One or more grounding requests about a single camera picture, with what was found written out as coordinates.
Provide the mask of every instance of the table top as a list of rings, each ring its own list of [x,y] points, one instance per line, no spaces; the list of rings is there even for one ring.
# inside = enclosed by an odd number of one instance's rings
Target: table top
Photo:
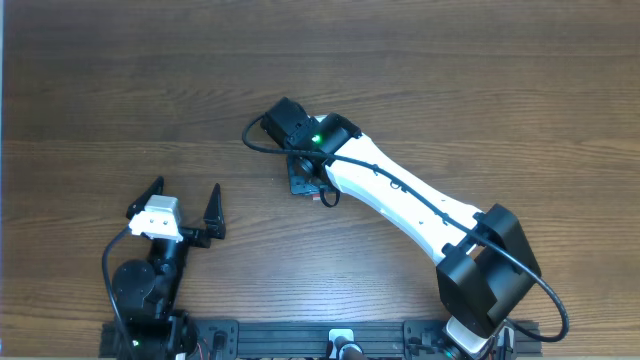
[[[157,175],[227,238],[178,307],[242,321],[445,319],[435,269],[365,204],[289,193],[245,148],[280,97],[338,112],[428,184],[520,218],[572,320],[547,355],[640,352],[640,5],[626,1],[11,0],[3,355],[96,356],[100,256]],[[252,134],[268,144],[265,135]],[[129,238],[110,262],[144,257]],[[559,328],[535,289],[513,317]]]

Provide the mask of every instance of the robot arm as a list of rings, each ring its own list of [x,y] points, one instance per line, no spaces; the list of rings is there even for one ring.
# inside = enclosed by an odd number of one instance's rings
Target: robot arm
[[[444,221],[442,214],[435,214],[424,201],[405,192],[371,166],[359,166],[336,156],[377,165],[377,169],[393,174],[396,181],[435,204],[452,220],[472,229],[475,238],[497,244],[540,276],[522,227],[509,210],[496,204],[485,214],[438,192],[389,159],[343,116],[331,113],[312,117],[299,104],[283,98],[259,120],[266,133],[284,149],[271,152],[296,156],[296,167],[302,176],[320,179],[325,188],[334,188],[365,202],[425,251],[436,264],[440,299],[452,314],[445,333],[468,354],[477,354],[488,339],[500,331],[507,315],[533,286],[534,280],[490,248],[471,258],[469,253],[476,242]],[[247,130],[243,138],[249,145]]]

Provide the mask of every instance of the wooden table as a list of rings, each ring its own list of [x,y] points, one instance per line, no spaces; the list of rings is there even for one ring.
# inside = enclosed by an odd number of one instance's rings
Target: wooden table
[[[227,239],[179,307],[239,320],[446,318],[434,266],[353,198],[289,194],[244,125],[280,97],[339,112],[427,183],[516,212],[572,317],[547,355],[640,352],[640,4],[7,0],[3,355],[96,356],[100,256],[153,181]],[[270,141],[259,132],[252,137]],[[143,257],[123,241],[111,269]],[[553,333],[536,289],[516,318]]]

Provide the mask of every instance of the wood grain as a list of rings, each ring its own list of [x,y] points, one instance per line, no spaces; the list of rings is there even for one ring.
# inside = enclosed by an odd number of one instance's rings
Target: wood grain
[[[640,353],[640,2],[8,0],[1,339],[95,356],[99,259],[155,176],[198,224],[179,306],[239,320],[446,318],[433,265],[375,211],[289,195],[240,142],[281,96],[339,112],[429,184],[515,211],[572,330],[547,355]],[[268,142],[262,134],[256,141]],[[124,241],[111,268],[144,256]],[[516,309],[559,319],[539,289]]]

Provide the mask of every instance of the robotic arm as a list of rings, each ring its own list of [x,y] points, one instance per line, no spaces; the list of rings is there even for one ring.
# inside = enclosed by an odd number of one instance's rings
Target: robotic arm
[[[296,178],[319,189],[325,204],[324,193],[329,189],[337,195],[352,195],[389,219],[425,251],[436,265],[440,299],[452,314],[445,333],[467,354],[479,353],[501,331],[509,312],[535,282],[544,285],[563,315],[563,331],[554,341],[566,335],[566,311],[540,279],[531,247],[509,210],[496,204],[483,213],[438,192],[392,161],[341,115],[309,116],[302,106],[283,98],[253,124],[258,121],[283,150],[251,144],[247,140],[251,125],[243,134],[247,146],[289,155],[289,163],[297,169]],[[469,254],[478,239],[492,246],[473,259]]]

